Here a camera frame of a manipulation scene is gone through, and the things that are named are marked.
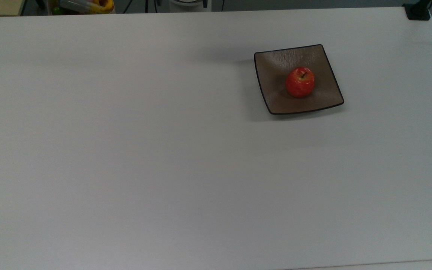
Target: white table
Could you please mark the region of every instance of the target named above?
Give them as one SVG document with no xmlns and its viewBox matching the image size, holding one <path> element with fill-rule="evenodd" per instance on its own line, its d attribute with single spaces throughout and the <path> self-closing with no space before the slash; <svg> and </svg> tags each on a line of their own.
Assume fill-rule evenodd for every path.
<svg viewBox="0 0 432 270">
<path fill-rule="evenodd" d="M 253 53 L 311 44 L 345 104 L 271 116 Z M 0 18 L 0 269 L 412 260 L 432 260 L 432 20 Z"/>
<path fill-rule="evenodd" d="M 310 268 L 311 270 L 432 270 L 432 261 Z"/>
</svg>

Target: brown plate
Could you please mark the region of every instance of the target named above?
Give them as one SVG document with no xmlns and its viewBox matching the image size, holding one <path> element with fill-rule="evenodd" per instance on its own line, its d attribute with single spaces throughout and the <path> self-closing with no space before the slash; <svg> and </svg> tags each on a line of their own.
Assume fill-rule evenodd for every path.
<svg viewBox="0 0 432 270">
<path fill-rule="evenodd" d="M 306 113 L 344 103 L 321 44 L 257 52 L 254 65 L 262 97 L 271 114 Z M 285 87 L 287 75 L 299 66 L 308 67 L 314 73 L 314 89 L 301 99 L 290 96 Z"/>
</svg>

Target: red apple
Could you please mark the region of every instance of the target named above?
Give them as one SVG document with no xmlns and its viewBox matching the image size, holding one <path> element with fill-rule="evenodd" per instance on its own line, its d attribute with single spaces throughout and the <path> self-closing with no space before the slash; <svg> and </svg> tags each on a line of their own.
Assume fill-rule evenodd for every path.
<svg viewBox="0 0 432 270">
<path fill-rule="evenodd" d="M 307 67 L 297 67 L 286 78 L 286 90 L 295 98 L 311 94 L 314 88 L 314 74 Z"/>
</svg>

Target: yellow object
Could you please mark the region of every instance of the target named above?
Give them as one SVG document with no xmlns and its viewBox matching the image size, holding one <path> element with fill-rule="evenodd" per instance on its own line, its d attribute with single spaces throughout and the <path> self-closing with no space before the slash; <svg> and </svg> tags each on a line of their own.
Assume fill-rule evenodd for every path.
<svg viewBox="0 0 432 270">
<path fill-rule="evenodd" d="M 101 7 L 100 5 L 96 6 L 92 6 L 89 8 L 89 13 L 92 14 L 108 14 L 111 12 L 111 10 L 113 10 L 114 8 L 114 4 L 113 4 L 113 0 L 108 0 L 108 2 L 106 3 L 106 5 L 104 5 L 104 7 Z"/>
</svg>

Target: plate rim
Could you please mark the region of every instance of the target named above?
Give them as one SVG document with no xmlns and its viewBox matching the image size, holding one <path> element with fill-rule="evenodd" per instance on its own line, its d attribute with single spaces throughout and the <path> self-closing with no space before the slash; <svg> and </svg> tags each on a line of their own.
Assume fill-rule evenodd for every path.
<svg viewBox="0 0 432 270">
<path fill-rule="evenodd" d="M 294 49 L 298 49 L 298 48 L 308 48 L 308 47 L 315 47 L 315 46 L 321 46 L 322 52 L 324 53 L 324 57 L 326 57 L 326 61 L 328 62 L 329 69 L 331 70 L 331 75 L 333 75 L 333 79 L 334 79 L 334 82 L 336 83 L 337 90 L 338 90 L 339 95 L 341 96 L 341 99 L 343 101 L 341 103 L 338 103 L 338 104 L 335 104 L 335 105 L 326 106 L 326 107 L 319 108 L 319 109 L 310 109 L 308 111 L 272 112 L 271 109 L 269 109 L 268 102 L 266 101 L 266 97 L 264 96 L 264 93 L 263 93 L 263 88 L 261 87 L 261 81 L 259 80 L 258 65 L 256 63 L 256 55 L 258 53 L 271 53 L 273 51 L 288 51 L 288 50 L 294 50 Z M 272 115 L 287 115 L 287 114 L 298 114 L 298 113 L 310 113 L 312 111 L 321 111 L 321 110 L 333 108 L 333 107 L 340 106 L 340 105 L 344 104 L 343 94 L 341 93 L 341 89 L 339 88 L 338 81 L 336 80 L 335 74 L 333 72 L 333 67 L 331 67 L 331 63 L 329 63 L 328 56 L 327 56 L 326 51 L 324 50 L 324 46 L 322 44 L 314 44 L 314 45 L 300 46 L 300 47 L 294 47 L 294 48 L 273 49 L 273 50 L 270 50 L 270 51 L 257 51 L 257 52 L 254 53 L 253 59 L 254 59 L 254 68 L 256 69 L 256 76 L 258 77 L 259 90 L 261 91 L 262 99 L 264 100 L 264 104 L 266 105 L 266 109 L 268 109 L 269 113 L 272 114 Z"/>
</svg>

